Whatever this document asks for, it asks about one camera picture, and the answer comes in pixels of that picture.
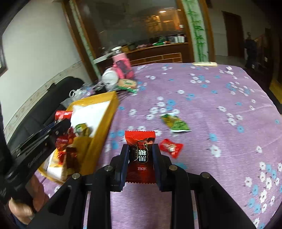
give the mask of wooden door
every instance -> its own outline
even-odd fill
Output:
[[[244,58],[244,34],[241,16],[224,12],[229,56]]]

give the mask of pink bottle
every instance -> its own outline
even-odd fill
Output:
[[[118,46],[112,49],[114,61],[113,67],[120,79],[131,79],[133,78],[134,73],[132,71],[129,59],[121,50],[121,48],[121,46]]]

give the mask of screw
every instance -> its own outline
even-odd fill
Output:
[[[110,165],[106,165],[105,166],[105,170],[108,172],[108,171],[111,171],[113,169],[113,167],[112,166],[110,166]]]
[[[176,166],[176,165],[170,165],[168,168],[169,168],[171,171],[177,170],[177,166]]]
[[[76,180],[76,179],[78,179],[80,177],[80,174],[79,173],[74,173],[74,174],[72,174],[71,177]]]
[[[203,178],[210,178],[210,176],[211,176],[211,175],[210,175],[209,173],[207,173],[207,172],[202,172],[201,175],[202,175]]]

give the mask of person in background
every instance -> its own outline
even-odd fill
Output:
[[[1,155],[6,155],[7,153],[10,153],[10,151],[6,145],[3,129],[4,129],[3,116],[2,116],[2,110],[0,104],[0,151],[2,152]],[[0,162],[2,165],[6,164],[4,158],[0,158]],[[32,178],[30,179],[30,184],[34,191],[33,207],[36,211],[39,211],[43,207],[43,205],[49,200],[49,197],[45,194],[43,185],[39,182],[39,180],[35,175],[33,175]],[[31,217],[34,214],[32,212],[31,207],[23,203],[15,202],[13,199],[10,199],[9,209],[13,214],[14,222],[16,223],[16,225],[21,229],[25,229],[26,225],[31,221]],[[1,202],[0,202],[0,213],[1,213],[0,219],[2,219],[2,217],[5,217],[4,219],[2,219],[5,220],[5,222],[1,221],[2,224],[4,223],[9,228],[13,228],[13,225],[11,224],[11,221],[9,219],[9,215],[5,212],[4,206],[2,205]]]
[[[247,39],[245,40],[245,49],[247,49],[247,63],[245,68],[254,68],[257,59],[257,43],[252,40],[251,33],[247,32]]]

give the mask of white wall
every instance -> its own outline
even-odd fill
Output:
[[[252,0],[211,0],[213,9],[209,10],[213,30],[215,54],[228,56],[226,29],[222,11],[240,15],[242,18],[244,38],[251,32],[252,38],[265,33],[270,28],[264,13]]]
[[[80,61],[61,3],[31,0],[3,34],[8,70],[0,77],[4,126],[20,106],[57,73]],[[90,82],[85,70],[74,77]]]

